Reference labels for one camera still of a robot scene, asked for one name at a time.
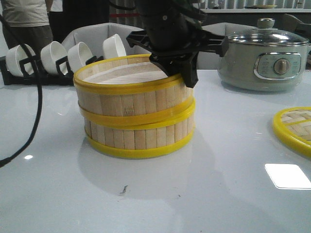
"black dish rack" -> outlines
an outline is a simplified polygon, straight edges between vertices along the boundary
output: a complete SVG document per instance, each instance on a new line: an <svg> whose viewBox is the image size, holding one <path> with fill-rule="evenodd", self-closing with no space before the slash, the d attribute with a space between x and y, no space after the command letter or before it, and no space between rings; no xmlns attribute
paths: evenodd
<svg viewBox="0 0 311 233"><path fill-rule="evenodd" d="M6 67L6 61L5 61L5 56L0 57L0 70L2 73L2 78L4 85L12 85L12 84L18 84L18 85L36 85L37 80L34 74L28 74L25 69L25 65L30 63L30 60L34 59L35 64L38 68L39 71L39 77L41 80L42 85L70 85L73 86L73 72L70 68L69 62L68 62L68 57L65 56L61 59L58 59L55 64L56 64L56 69L58 75L51 75L49 74L43 67L41 60L37 55L33 56L32 58L25 58L20 60L19 65L20 69L23 73L23 77L17 77L14 76L8 71ZM96 56L93 56L92 58L88 59L86 62L86 65L91 64L93 62L97 62L102 60L103 57L97 58ZM61 72L60 65L65 63L68 73L64 75Z"/></svg>

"glass lid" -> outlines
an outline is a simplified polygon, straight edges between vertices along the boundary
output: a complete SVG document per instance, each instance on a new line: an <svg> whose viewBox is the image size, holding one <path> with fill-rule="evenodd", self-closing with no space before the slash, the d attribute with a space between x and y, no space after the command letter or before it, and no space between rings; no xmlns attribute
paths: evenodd
<svg viewBox="0 0 311 233"><path fill-rule="evenodd" d="M257 27L228 35L233 43L264 46L302 46L309 40L297 34L273 28L275 20L260 18Z"/></svg>

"lid knob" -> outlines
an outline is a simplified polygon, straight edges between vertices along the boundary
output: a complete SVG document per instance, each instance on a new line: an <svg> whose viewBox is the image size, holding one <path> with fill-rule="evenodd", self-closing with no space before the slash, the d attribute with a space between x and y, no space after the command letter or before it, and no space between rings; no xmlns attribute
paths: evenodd
<svg viewBox="0 0 311 233"><path fill-rule="evenodd" d="M273 18L260 18L257 20L258 28L271 28L274 25L275 20Z"/></svg>

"white table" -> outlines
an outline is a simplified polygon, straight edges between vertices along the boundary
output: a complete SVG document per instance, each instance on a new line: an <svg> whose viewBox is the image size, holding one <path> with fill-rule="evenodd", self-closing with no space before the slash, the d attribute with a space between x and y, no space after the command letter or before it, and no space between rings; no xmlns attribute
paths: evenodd
<svg viewBox="0 0 311 233"><path fill-rule="evenodd" d="M311 73L283 93L198 74L193 139L148 160L94 150L74 87L45 86L35 139L0 168L0 232L310 233L311 190L276 188L265 165L298 165L311 179L311 159L271 129L278 111L311 104ZM27 140L36 105L35 86L0 84L1 159Z"/></svg>

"stacked bamboo steamer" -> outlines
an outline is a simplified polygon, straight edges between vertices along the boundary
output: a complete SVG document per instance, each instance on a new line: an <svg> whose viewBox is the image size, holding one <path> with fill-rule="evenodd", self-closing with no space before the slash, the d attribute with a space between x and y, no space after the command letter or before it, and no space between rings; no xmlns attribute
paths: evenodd
<svg viewBox="0 0 311 233"><path fill-rule="evenodd" d="M74 85L86 136L101 152L151 158L192 137L192 89L179 74L165 76L148 54L92 63L74 74Z"/></svg>

